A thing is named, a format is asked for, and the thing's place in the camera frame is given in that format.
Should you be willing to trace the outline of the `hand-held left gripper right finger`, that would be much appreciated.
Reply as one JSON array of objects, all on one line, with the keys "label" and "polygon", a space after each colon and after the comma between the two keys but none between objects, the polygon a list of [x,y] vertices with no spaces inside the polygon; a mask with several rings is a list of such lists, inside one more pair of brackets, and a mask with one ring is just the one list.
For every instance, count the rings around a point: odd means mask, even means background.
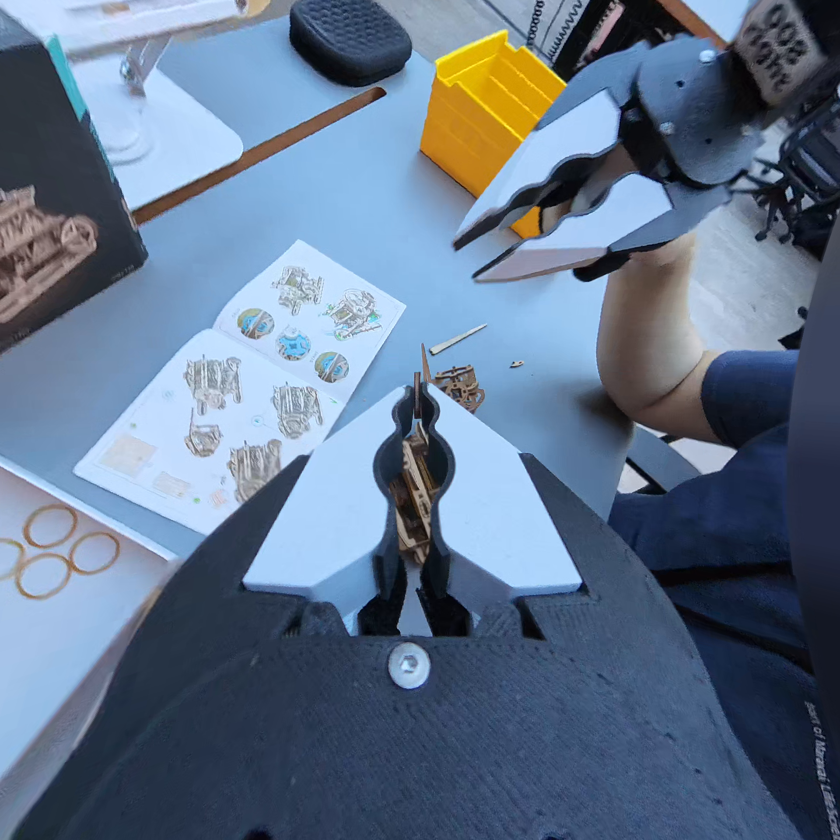
[{"label": "hand-held left gripper right finger", "polygon": [[469,635],[490,606],[583,580],[522,453],[438,388],[418,387],[438,490],[418,597],[432,635]]}]

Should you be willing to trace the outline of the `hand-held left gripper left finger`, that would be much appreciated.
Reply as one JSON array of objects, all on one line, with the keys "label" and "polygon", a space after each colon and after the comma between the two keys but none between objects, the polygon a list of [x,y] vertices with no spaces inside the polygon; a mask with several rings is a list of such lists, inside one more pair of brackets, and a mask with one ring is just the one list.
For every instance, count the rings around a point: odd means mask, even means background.
[{"label": "hand-held left gripper left finger", "polygon": [[390,491],[421,388],[406,385],[312,452],[243,578],[251,592],[333,605],[358,631],[396,633],[406,567]]}]

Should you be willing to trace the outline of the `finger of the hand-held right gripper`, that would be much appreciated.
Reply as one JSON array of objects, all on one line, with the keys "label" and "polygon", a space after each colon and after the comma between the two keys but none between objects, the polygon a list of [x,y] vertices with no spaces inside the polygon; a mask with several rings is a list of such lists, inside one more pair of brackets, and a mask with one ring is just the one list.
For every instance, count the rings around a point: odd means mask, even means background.
[{"label": "finger of the hand-held right gripper", "polygon": [[622,108],[607,90],[535,129],[501,167],[459,226],[455,250],[527,215],[568,175],[567,164],[589,166],[617,143]]},{"label": "finger of the hand-held right gripper", "polygon": [[607,256],[615,242],[672,208],[662,184],[638,173],[624,175],[599,203],[584,212],[567,213],[548,233],[522,240],[473,278],[521,280],[588,266]]}]

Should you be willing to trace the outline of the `wooden mechanical model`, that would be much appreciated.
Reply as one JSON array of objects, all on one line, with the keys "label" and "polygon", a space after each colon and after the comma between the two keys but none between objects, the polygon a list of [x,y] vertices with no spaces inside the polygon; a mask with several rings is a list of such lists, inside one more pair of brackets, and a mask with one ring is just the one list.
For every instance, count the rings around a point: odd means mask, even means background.
[{"label": "wooden mechanical model", "polygon": [[429,436],[419,402],[423,383],[422,373],[415,372],[412,431],[402,441],[402,472],[390,483],[400,554],[416,566],[423,566],[428,556],[432,506],[439,490],[439,483],[427,464]]}]

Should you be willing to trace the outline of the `black model kit box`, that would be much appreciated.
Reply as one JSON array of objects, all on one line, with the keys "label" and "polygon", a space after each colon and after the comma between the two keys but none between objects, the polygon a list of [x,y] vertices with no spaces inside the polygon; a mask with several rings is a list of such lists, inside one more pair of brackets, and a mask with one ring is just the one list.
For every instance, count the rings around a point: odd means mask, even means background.
[{"label": "black model kit box", "polygon": [[1,351],[148,258],[58,38],[1,13]]}]

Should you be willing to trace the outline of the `person's right hand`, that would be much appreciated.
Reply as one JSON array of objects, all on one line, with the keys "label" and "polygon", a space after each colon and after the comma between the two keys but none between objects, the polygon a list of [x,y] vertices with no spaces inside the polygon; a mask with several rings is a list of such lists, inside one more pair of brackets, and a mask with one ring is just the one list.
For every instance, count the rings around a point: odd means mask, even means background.
[{"label": "person's right hand", "polygon": [[591,206],[592,200],[579,193],[562,202],[541,207],[539,210],[540,234],[549,233],[567,215],[586,212]]}]

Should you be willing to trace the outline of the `yellow plastic bin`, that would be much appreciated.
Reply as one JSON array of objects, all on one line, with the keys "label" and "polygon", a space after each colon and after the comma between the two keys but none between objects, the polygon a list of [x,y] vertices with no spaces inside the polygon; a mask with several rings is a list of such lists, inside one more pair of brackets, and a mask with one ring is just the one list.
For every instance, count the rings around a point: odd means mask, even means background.
[{"label": "yellow plastic bin", "polygon": [[435,61],[420,150],[478,197],[565,82],[501,30]]}]

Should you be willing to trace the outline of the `black office chair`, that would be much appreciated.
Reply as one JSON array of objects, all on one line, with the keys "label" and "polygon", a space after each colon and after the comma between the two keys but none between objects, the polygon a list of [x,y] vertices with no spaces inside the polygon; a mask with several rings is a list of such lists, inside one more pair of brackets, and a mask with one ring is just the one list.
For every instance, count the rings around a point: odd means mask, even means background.
[{"label": "black office chair", "polygon": [[781,221],[782,244],[792,242],[816,258],[825,253],[839,208],[839,97],[835,91],[801,115],[779,148],[775,162],[755,159],[760,176],[747,175],[749,194],[766,209],[755,240],[765,240]]}]

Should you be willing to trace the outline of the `small wooden gear assembly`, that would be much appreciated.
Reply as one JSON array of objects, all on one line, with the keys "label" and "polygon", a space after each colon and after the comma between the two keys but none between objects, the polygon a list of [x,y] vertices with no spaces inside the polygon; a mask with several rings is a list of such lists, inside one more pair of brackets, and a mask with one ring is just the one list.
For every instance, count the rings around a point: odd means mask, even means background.
[{"label": "small wooden gear assembly", "polygon": [[485,401],[486,392],[480,386],[472,364],[439,371],[432,377],[432,383],[471,414],[475,414]]}]

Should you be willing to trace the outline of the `assembly instruction booklet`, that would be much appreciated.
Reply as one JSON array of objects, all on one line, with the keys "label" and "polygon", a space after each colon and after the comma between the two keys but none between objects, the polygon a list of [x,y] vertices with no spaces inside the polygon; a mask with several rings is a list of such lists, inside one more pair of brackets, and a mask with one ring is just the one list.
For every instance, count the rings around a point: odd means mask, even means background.
[{"label": "assembly instruction booklet", "polygon": [[207,536],[329,435],[405,309],[298,240],[179,349],[74,472]]}]

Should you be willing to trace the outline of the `pale wooden stick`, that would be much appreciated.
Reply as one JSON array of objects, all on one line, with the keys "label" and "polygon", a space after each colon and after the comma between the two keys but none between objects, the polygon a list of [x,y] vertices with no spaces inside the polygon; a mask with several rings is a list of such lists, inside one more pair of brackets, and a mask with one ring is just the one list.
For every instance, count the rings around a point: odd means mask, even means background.
[{"label": "pale wooden stick", "polygon": [[446,350],[456,346],[458,343],[461,343],[461,342],[467,340],[468,338],[470,338],[471,336],[480,332],[481,330],[485,329],[486,327],[487,327],[486,323],[481,323],[480,325],[477,325],[474,328],[468,329],[465,332],[457,334],[453,338],[450,338],[450,339],[447,339],[443,342],[432,345],[429,348],[428,352],[429,352],[430,355],[433,355],[433,356],[441,354],[442,352],[445,352]]}]

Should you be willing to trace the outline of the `black textured cushion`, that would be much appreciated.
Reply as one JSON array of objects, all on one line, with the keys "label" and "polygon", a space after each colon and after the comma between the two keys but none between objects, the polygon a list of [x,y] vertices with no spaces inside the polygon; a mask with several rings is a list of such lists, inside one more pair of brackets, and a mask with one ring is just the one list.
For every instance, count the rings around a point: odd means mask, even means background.
[{"label": "black textured cushion", "polygon": [[394,76],[413,52],[404,27],[374,1],[296,1],[289,39],[310,67],[352,88]]}]

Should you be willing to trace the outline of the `white paper sheet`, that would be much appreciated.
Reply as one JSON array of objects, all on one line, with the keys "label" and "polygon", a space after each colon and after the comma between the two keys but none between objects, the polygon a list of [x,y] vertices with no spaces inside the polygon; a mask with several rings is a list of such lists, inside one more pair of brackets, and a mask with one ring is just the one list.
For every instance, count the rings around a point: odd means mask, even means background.
[{"label": "white paper sheet", "polygon": [[[28,546],[22,527],[36,508],[62,503],[79,517],[76,533],[53,549]],[[117,563],[101,574],[72,571],[46,601],[21,596],[14,578],[1,581],[1,822],[10,837],[78,744],[102,701],[119,659],[154,598],[175,569],[168,549],[2,458],[1,538],[20,541],[30,558],[67,557],[80,536],[112,533]],[[79,565],[96,569],[112,556],[105,539],[82,544]],[[64,568],[42,560],[24,575],[31,592],[60,582]]]}]

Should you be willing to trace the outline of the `white lamp stand base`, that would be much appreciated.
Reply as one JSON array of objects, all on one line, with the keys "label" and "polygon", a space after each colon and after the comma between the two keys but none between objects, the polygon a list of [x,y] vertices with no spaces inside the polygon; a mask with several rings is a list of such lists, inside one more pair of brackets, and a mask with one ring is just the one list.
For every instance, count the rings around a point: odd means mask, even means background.
[{"label": "white lamp stand base", "polygon": [[130,211],[235,163],[235,131],[168,78],[172,35],[72,55],[70,68]]}]

